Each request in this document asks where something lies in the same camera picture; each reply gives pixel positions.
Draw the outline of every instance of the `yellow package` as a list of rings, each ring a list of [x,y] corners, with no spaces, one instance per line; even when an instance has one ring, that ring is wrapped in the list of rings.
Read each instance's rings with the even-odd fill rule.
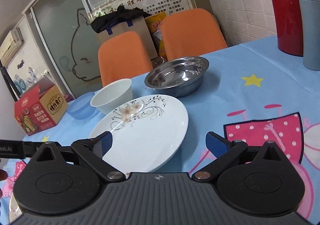
[[[160,30],[161,22],[165,17],[167,17],[166,13],[161,12],[145,18],[145,21],[150,31],[151,37],[157,45],[158,56],[162,56],[167,60],[167,55],[165,53],[162,34]]]

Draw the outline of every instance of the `pink cartoon pattern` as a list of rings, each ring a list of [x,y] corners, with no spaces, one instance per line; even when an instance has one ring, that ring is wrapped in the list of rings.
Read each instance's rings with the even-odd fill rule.
[[[309,126],[304,133],[304,155],[314,168],[320,170],[320,123]]]
[[[272,120],[228,124],[224,130],[229,141],[239,139],[252,146],[274,140],[290,161],[301,162],[303,133],[299,113]]]
[[[23,161],[16,162],[16,167],[15,167],[13,177],[8,177],[5,180],[5,184],[2,189],[2,193],[3,193],[2,197],[12,196],[13,185],[25,167],[26,167],[25,162]]]
[[[281,116],[280,104],[269,104],[264,107],[265,109],[278,110],[278,115]],[[305,194],[299,205],[297,212],[308,219],[313,207],[314,202],[314,190],[311,179],[305,168],[300,165],[302,160],[303,151],[313,158],[317,158],[318,161],[314,161],[320,164],[319,154],[309,153],[307,148],[310,148],[306,144],[306,134],[303,136],[303,126],[309,127],[310,121],[303,119],[301,121],[300,114],[293,113],[284,117],[279,117],[271,120],[253,120],[247,121],[245,110],[229,113],[227,116],[235,116],[242,114],[244,122],[228,124],[224,126],[225,138],[229,141],[239,139],[246,142],[250,146],[261,146],[266,140],[273,140],[282,149],[292,165],[297,170],[301,179],[305,185]],[[311,132],[307,135],[307,141],[314,141]],[[303,147],[303,138],[305,137],[305,147]]]
[[[206,151],[201,151],[200,160],[201,160],[203,157],[204,157],[205,159],[210,159],[211,161],[217,159],[210,151],[208,152],[208,150],[206,150]]]

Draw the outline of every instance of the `circular pad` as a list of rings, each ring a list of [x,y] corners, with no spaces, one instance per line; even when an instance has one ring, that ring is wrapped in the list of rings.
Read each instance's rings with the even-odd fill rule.
[[[229,168],[218,178],[217,189],[233,208],[262,217],[282,216],[296,210],[304,194],[299,175],[290,166],[287,170],[282,168],[280,161]]]
[[[22,209],[63,215],[89,205],[98,195],[99,178],[90,169],[56,161],[39,163],[38,168],[27,166],[14,185],[13,193]]]

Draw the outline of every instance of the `yellow star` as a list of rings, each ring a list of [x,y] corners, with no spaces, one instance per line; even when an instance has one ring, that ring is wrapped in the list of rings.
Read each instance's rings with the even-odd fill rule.
[[[49,138],[50,136],[45,136],[43,139],[42,139],[42,142],[46,142],[46,141],[48,141],[48,138]]]
[[[260,86],[260,82],[261,82],[264,78],[257,78],[257,77],[255,76],[255,74],[253,74],[253,75],[250,76],[250,77],[242,77],[242,79],[246,81],[245,84],[244,84],[244,86],[248,86],[248,85],[254,84],[254,85],[258,86],[258,87],[261,87],[261,86]]]

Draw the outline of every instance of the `blue tablecloth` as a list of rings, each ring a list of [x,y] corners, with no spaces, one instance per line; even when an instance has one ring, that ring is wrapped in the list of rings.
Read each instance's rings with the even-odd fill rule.
[[[210,67],[204,75],[202,86],[193,94],[179,98],[188,110],[187,134],[177,153],[157,172],[191,174],[214,160],[215,157],[207,151],[205,135],[214,131],[224,136],[224,124],[244,121],[241,114],[227,116],[238,110],[245,109],[248,120],[272,119],[279,114],[284,116],[300,112],[304,132],[311,127],[317,128],[317,125],[320,131],[320,72],[305,68],[301,57],[281,52],[275,36],[203,57],[209,60]],[[145,89],[145,76],[132,78],[135,98],[154,93],[151,89]],[[264,107],[269,104],[282,105],[281,111]],[[87,120],[75,120],[65,114],[56,127],[26,136],[24,140],[51,140],[70,145],[75,140],[87,138],[103,117],[102,113],[98,113]],[[304,155],[301,163],[313,184],[314,202],[308,215],[308,220],[313,224],[320,221],[320,156],[318,159],[317,164]],[[10,160],[5,167],[9,176],[14,173],[14,164],[15,161]],[[1,199],[0,222],[3,224],[8,222],[8,199]]]

